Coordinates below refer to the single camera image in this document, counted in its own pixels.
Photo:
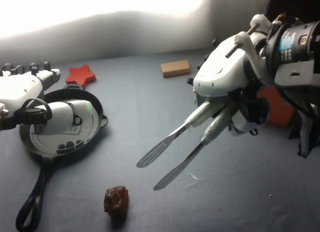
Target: gray table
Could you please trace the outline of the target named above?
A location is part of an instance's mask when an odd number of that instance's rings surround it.
[[[297,156],[287,131],[264,126],[259,135],[225,130],[167,188],[153,186],[198,144],[209,121],[185,132],[151,166],[136,163],[196,108],[192,87],[206,51],[114,58],[89,64],[97,81],[87,87],[104,106],[109,124],[91,153],[58,168],[47,184],[37,231],[320,231],[320,153]],[[188,59],[192,74],[162,78],[160,64]],[[18,211],[32,191],[39,165],[24,150],[18,129],[0,133],[0,231],[16,231]],[[190,177],[193,174],[199,181]],[[105,190],[129,189],[122,226],[104,213]]]

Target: red star-shaped object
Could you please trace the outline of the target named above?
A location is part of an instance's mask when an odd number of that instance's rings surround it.
[[[76,83],[86,88],[89,83],[96,80],[96,76],[90,71],[89,65],[85,64],[80,68],[69,68],[70,75],[66,78],[67,84]]]

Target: cast iron pan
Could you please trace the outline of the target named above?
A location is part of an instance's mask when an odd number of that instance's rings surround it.
[[[92,104],[92,121],[83,122],[80,126],[73,126],[72,130],[57,135],[35,135],[33,125],[20,126],[20,137],[26,149],[40,159],[41,169],[38,180],[22,208],[20,209],[15,225],[20,232],[34,231],[41,218],[44,190],[55,165],[61,159],[73,159],[86,144],[90,143],[100,128],[108,123],[103,115],[103,108],[94,95],[82,90],[77,84],[70,84],[61,90],[45,95],[47,103],[65,100],[87,100]],[[29,224],[25,225],[31,213]]]

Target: brown meat chunk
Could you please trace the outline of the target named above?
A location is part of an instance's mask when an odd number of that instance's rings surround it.
[[[126,217],[129,205],[128,190],[124,186],[107,189],[103,204],[104,211],[111,217]]]

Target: blue label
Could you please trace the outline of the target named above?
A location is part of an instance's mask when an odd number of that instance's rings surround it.
[[[280,40],[279,51],[291,49],[295,38],[284,38]]]

